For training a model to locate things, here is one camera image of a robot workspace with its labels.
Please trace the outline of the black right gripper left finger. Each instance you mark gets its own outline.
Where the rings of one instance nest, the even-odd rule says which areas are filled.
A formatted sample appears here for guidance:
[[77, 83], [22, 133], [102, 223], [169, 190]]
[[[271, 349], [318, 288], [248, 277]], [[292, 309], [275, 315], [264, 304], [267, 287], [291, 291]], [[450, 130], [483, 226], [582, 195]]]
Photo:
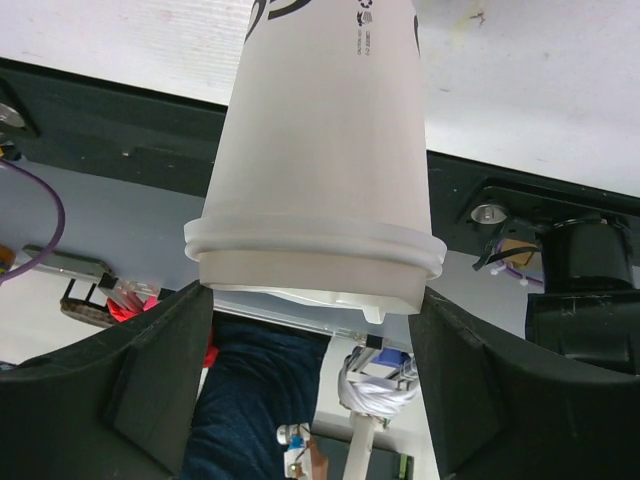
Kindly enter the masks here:
[[212, 313], [212, 291], [194, 282], [2, 372], [2, 478], [178, 477]]

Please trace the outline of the white paper cup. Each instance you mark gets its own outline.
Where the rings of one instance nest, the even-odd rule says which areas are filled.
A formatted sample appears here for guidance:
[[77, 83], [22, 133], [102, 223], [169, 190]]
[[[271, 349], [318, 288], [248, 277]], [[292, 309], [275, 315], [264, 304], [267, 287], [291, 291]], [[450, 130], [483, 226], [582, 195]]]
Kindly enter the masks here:
[[409, 1], [257, 1], [205, 207], [429, 232]]

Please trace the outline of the translucent plastic lid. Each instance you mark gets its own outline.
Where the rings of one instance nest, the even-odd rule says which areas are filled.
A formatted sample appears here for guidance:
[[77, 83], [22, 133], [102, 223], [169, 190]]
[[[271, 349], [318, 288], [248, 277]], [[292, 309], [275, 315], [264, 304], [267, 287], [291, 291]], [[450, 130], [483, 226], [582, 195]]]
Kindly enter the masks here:
[[447, 253], [428, 232], [338, 218], [216, 214], [187, 223], [184, 236], [213, 290], [360, 310], [370, 324], [417, 313]]

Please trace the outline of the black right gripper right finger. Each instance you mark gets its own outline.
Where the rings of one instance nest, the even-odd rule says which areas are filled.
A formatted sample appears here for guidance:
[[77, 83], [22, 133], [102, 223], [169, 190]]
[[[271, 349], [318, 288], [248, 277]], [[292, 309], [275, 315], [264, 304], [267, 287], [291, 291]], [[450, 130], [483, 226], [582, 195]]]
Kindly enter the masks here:
[[532, 295], [513, 335], [427, 290], [410, 318], [443, 479], [635, 479], [639, 294]]

